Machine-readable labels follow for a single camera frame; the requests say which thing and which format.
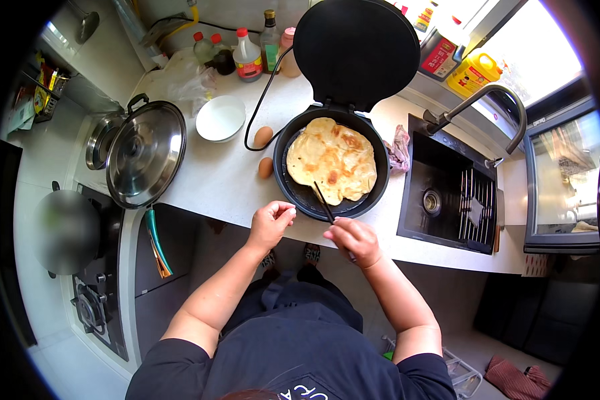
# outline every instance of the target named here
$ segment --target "black t-shirt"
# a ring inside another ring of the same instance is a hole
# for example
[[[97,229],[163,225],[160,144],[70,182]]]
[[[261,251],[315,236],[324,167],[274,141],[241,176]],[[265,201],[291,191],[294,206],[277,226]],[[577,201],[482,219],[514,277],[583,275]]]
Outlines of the black t-shirt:
[[[280,400],[456,398],[439,355],[394,365],[332,309],[306,303],[241,324],[213,359],[186,340],[161,340],[131,379],[127,399],[216,400],[247,389]]]

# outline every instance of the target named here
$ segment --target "slipper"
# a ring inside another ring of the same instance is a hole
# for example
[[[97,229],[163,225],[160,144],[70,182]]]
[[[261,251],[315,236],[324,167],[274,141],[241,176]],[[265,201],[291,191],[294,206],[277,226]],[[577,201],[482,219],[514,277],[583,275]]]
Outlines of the slipper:
[[[261,267],[262,268],[275,268],[275,265],[276,265],[276,254],[273,251],[273,249],[271,249],[269,251],[269,254],[264,256],[262,261],[260,261],[258,268],[261,268]]]
[[[318,265],[320,261],[320,246],[312,243],[304,244],[304,265],[310,264],[312,266]]]

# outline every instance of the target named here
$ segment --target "microwave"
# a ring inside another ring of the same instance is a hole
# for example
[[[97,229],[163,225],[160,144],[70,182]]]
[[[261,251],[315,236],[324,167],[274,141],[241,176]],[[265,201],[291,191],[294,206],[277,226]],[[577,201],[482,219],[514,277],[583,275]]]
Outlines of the microwave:
[[[529,126],[526,253],[600,249],[600,114],[585,97]]]

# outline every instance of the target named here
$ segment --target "chopsticks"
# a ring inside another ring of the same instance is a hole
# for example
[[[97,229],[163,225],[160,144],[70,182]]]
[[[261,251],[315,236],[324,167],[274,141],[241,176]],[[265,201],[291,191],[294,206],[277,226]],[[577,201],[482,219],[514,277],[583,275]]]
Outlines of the chopsticks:
[[[318,190],[318,194],[320,195],[320,199],[322,200],[322,208],[324,209],[324,212],[327,213],[327,218],[329,219],[329,222],[332,225],[335,225],[334,222],[336,219],[333,217],[333,213],[331,212],[331,209],[329,208],[327,201],[324,199],[324,196],[322,195],[322,192],[320,191],[320,188],[318,187],[318,182],[313,181],[313,184],[315,185],[316,190]],[[346,252],[348,252],[348,254],[349,254],[349,261],[351,261],[352,263],[355,264],[358,261],[356,256],[353,255],[353,253],[348,248],[345,247],[344,250]]]

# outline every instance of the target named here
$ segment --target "red label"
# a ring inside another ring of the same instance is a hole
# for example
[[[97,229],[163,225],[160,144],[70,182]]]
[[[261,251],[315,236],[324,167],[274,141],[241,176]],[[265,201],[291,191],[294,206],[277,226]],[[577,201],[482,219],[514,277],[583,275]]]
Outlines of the red label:
[[[247,64],[235,64],[235,70],[238,76],[250,78],[262,73],[262,57],[259,56],[254,62]]]
[[[487,78],[485,78],[484,75],[482,75],[480,72],[478,72],[475,68],[473,67],[469,67],[469,71],[471,71],[472,73],[474,73],[476,76],[478,76],[478,79],[483,78],[485,81],[487,82],[491,82],[490,80],[488,80]]]
[[[437,46],[429,53],[429,56],[420,65],[425,71],[434,74],[446,59],[453,56],[456,51],[456,45],[442,38]]]

